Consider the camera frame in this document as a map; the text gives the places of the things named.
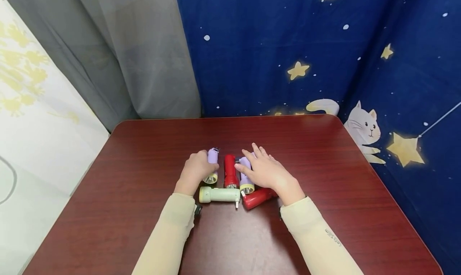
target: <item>white curtain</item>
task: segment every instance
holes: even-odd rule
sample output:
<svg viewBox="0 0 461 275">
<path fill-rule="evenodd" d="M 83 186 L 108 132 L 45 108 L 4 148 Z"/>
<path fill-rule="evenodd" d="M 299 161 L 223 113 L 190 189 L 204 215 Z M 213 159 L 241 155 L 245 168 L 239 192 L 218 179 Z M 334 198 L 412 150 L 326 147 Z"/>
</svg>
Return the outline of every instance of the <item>white curtain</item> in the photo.
<svg viewBox="0 0 461 275">
<path fill-rule="evenodd" d="M 22 272 L 108 136 L 0 0 L 1 275 Z"/>
</svg>

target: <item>flashlight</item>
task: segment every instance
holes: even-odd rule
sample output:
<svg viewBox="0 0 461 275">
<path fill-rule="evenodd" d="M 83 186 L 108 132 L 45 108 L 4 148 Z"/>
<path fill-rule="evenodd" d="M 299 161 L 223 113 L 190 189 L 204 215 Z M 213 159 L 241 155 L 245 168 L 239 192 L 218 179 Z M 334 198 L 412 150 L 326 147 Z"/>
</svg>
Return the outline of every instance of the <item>flashlight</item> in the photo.
<svg viewBox="0 0 461 275">
<path fill-rule="evenodd" d="M 270 188 L 261 188 L 248 195 L 242 191 L 242 202 L 247 210 L 251 210 L 276 197 L 278 197 L 277 193 Z"/>
<path fill-rule="evenodd" d="M 226 155 L 224 157 L 224 188 L 235 189 L 239 187 L 239 179 L 237 179 L 237 173 L 234 164 L 234 155 Z"/>
<path fill-rule="evenodd" d="M 201 187 L 199 192 L 200 203 L 210 203 L 211 201 L 235 202 L 235 208 L 239 208 L 240 191 L 238 189 Z"/>
<path fill-rule="evenodd" d="M 211 148 L 208 151 L 208 163 L 217 164 L 218 163 L 218 148 Z M 203 182 L 206 184 L 215 184 L 218 181 L 218 171 L 213 172 L 208 177 L 206 177 Z"/>
<path fill-rule="evenodd" d="M 251 169 L 251 163 L 246 157 L 239 159 L 239 163 L 243 166 Z M 250 194 L 255 190 L 255 185 L 253 182 L 242 172 L 240 172 L 240 191 L 243 191 L 245 194 Z"/>
</svg>

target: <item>cat ear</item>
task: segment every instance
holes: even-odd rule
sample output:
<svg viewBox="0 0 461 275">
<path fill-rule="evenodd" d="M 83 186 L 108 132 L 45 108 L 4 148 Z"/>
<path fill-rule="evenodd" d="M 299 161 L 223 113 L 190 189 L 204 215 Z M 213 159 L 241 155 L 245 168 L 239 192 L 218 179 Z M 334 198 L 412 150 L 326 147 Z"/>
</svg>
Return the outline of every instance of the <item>cat ear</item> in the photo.
<svg viewBox="0 0 461 275">
<path fill-rule="evenodd" d="M 377 114 L 376 114 L 376 111 L 374 109 L 370 111 L 370 115 L 372 115 L 373 119 L 376 120 Z"/>
</svg>

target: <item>beige sleeve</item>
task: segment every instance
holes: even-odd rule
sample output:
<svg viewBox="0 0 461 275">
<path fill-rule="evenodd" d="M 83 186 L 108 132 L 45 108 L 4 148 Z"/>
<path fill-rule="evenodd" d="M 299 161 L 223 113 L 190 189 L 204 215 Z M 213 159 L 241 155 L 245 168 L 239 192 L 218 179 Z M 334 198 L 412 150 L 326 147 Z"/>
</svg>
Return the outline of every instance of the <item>beige sleeve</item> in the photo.
<svg viewBox="0 0 461 275">
<path fill-rule="evenodd" d="M 312 275 L 363 275 L 309 197 L 280 208 Z"/>
<path fill-rule="evenodd" d="M 178 274 L 194 211 L 191 196 L 173 193 L 169 197 L 131 275 Z"/>
</svg>

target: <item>wooden table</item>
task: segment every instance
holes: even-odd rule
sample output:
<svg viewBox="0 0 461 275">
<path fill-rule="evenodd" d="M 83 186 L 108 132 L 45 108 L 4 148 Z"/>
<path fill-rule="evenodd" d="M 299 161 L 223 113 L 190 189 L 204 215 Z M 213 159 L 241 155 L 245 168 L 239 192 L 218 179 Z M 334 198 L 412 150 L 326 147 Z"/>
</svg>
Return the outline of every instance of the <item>wooden table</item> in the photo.
<svg viewBox="0 0 461 275">
<path fill-rule="evenodd" d="M 300 181 L 365 274 L 442 274 L 340 120 L 300 115 L 119 124 L 24 275 L 130 275 L 189 154 L 219 147 L 222 166 L 253 141 Z M 273 200 L 205 205 L 180 274 L 309 271 Z"/>
</svg>

